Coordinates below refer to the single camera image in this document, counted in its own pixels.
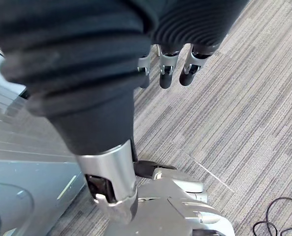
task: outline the striped carpet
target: striped carpet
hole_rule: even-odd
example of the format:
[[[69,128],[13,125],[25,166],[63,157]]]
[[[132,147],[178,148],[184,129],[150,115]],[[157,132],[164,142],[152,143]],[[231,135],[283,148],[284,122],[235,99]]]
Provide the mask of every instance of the striped carpet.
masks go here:
[[[202,180],[236,235],[251,235],[272,200],[292,197],[292,0],[251,1],[193,84],[182,87],[186,49],[166,90],[152,51],[151,84],[135,93],[139,159]],[[270,218],[291,226],[292,203],[274,206]],[[85,189],[48,235],[98,236],[106,224]],[[258,233],[267,235],[264,226]]]

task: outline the robotic finger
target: robotic finger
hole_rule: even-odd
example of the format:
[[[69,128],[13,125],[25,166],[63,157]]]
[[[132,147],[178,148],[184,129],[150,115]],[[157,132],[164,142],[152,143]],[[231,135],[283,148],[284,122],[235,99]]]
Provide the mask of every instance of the robotic finger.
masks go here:
[[[216,49],[216,47],[201,47],[191,44],[179,79],[181,85],[188,86],[192,83],[195,74],[204,66]]]
[[[173,72],[183,46],[160,46],[160,86],[167,89],[171,86]]]

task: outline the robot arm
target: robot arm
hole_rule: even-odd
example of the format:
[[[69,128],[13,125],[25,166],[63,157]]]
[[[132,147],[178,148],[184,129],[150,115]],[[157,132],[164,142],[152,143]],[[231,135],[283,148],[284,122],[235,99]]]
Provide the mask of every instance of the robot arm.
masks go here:
[[[76,155],[95,202],[130,222],[138,195],[133,90],[149,84],[151,44],[161,45],[160,85],[177,56],[189,85],[247,0],[0,0],[1,72],[24,84],[28,109],[45,116]]]

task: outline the black cord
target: black cord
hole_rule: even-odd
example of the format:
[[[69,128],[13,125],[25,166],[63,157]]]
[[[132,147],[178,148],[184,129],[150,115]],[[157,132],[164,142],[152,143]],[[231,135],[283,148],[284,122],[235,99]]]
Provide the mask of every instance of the black cord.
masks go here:
[[[256,227],[257,225],[259,225],[259,224],[266,224],[266,225],[267,225],[267,228],[268,228],[268,231],[269,231],[269,235],[270,235],[270,236],[273,236],[273,234],[272,234],[272,231],[271,231],[270,228],[269,228],[269,225],[273,226],[274,229],[275,229],[275,236],[278,235],[278,230],[277,230],[276,226],[275,226],[273,223],[271,223],[271,222],[268,221],[268,213],[269,213],[269,210],[270,210],[270,208],[272,207],[272,205],[273,205],[275,202],[279,201],[279,200],[290,200],[290,201],[292,201],[292,198],[281,197],[281,198],[277,198],[277,199],[275,199],[274,201],[272,201],[272,202],[269,204],[269,206],[268,206],[268,208],[267,208],[267,211],[266,211],[266,221],[259,221],[259,222],[257,222],[257,223],[254,224],[254,226],[253,226],[253,234],[254,234],[254,236],[257,236],[257,234],[255,233],[255,227]],[[284,232],[287,232],[287,231],[290,231],[290,230],[292,230],[292,227],[291,227],[291,228],[288,228],[288,229],[285,229],[285,230],[282,230],[282,231],[280,232],[280,236],[283,236],[283,233],[284,233]]]

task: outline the black sleeve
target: black sleeve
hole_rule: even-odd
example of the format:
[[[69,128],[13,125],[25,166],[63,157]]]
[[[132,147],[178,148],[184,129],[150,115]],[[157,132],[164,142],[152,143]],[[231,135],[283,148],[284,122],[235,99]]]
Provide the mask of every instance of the black sleeve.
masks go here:
[[[166,1],[0,0],[1,72],[24,84],[28,110],[47,117],[74,154],[133,135],[138,58]]]

